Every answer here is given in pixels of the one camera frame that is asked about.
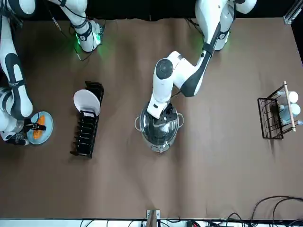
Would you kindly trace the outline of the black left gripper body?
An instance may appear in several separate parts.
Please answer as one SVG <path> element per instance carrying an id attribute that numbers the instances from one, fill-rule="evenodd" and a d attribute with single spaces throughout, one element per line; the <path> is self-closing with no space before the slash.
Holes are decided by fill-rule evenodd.
<path id="1" fill-rule="evenodd" d="M 170 103 L 160 114 L 158 123 L 169 123 L 175 121 L 178 118 L 178 114 L 175 112 L 173 105 Z"/>

